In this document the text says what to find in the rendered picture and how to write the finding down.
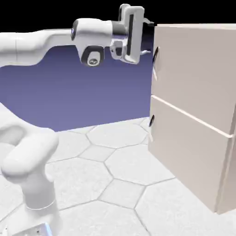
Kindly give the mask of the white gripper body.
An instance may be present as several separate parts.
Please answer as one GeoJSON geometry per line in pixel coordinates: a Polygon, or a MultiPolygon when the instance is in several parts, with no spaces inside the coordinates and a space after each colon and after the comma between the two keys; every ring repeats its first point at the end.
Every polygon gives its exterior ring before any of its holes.
{"type": "Polygon", "coordinates": [[[142,6],[128,5],[124,8],[123,23],[128,31],[128,39],[125,45],[123,59],[127,63],[139,63],[142,44],[143,20],[144,8],[142,6]]]}

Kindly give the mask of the beige cabinet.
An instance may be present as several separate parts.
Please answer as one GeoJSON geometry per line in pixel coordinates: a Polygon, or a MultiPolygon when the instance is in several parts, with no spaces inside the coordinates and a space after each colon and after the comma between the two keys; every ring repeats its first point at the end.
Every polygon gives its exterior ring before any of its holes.
{"type": "Polygon", "coordinates": [[[154,29],[149,151],[211,211],[236,209],[236,24],[154,29]]]}

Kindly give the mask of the beige cabinet door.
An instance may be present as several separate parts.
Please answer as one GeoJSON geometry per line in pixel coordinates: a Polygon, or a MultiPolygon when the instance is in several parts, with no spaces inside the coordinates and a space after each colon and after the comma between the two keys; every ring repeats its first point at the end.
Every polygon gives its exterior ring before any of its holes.
{"type": "Polygon", "coordinates": [[[236,24],[159,24],[152,93],[232,135],[236,109],[236,24]]]}
{"type": "Polygon", "coordinates": [[[211,128],[151,96],[149,151],[204,205],[236,209],[236,132],[211,128]]]}

